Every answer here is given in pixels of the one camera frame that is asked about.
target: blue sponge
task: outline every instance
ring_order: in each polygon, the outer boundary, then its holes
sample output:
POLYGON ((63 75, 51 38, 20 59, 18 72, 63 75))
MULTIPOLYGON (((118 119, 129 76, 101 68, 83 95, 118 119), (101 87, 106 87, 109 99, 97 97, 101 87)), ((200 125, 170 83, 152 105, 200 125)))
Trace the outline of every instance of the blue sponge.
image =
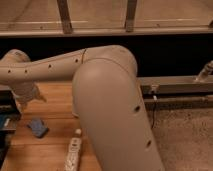
POLYGON ((31 128, 37 138, 42 138, 49 131, 49 128, 44 125, 40 118, 32 119, 27 126, 31 128))

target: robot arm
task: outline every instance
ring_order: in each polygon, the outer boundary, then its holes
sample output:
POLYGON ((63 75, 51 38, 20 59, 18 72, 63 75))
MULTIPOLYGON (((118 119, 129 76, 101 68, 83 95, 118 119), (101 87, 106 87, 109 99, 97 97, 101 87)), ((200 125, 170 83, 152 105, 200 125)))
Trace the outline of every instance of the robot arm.
POLYGON ((0 83, 16 88, 34 81, 73 81, 75 111, 104 171, 164 171, 136 73, 134 56, 121 46, 0 63, 0 83))

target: glass panel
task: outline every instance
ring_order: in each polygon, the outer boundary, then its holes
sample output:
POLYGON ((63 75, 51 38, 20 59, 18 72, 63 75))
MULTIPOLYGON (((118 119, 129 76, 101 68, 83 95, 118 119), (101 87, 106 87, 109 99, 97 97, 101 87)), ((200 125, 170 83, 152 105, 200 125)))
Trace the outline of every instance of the glass panel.
POLYGON ((61 29, 56 0, 1 0, 0 30, 61 29))
POLYGON ((69 0, 73 28, 123 28, 127 0, 69 0))
POLYGON ((207 26, 212 0, 138 0, 135 27, 207 26))

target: black dot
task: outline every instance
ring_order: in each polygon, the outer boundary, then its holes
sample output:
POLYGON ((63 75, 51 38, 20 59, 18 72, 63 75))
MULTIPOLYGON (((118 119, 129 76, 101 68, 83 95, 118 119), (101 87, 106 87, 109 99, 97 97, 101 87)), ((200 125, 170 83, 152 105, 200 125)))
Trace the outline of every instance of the black dot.
POLYGON ((149 148, 149 147, 151 146, 151 144, 152 144, 152 141, 149 140, 149 141, 147 142, 147 144, 146 144, 146 148, 149 148))
POLYGON ((140 109, 141 109, 141 107, 140 107, 140 106, 136 106, 136 107, 135 107, 135 109, 134 109, 134 111, 135 111, 135 112, 139 112, 139 111, 140 111, 140 109))

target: cable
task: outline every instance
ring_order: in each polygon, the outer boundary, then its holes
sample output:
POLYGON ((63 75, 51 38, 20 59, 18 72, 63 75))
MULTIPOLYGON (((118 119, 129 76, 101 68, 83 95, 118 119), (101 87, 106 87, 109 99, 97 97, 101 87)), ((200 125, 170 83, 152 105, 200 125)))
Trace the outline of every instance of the cable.
POLYGON ((152 110, 152 126, 151 126, 152 129, 155 126, 155 111, 156 111, 156 107, 157 107, 157 96, 153 95, 153 99, 154 99, 154 106, 153 106, 153 110, 152 110))

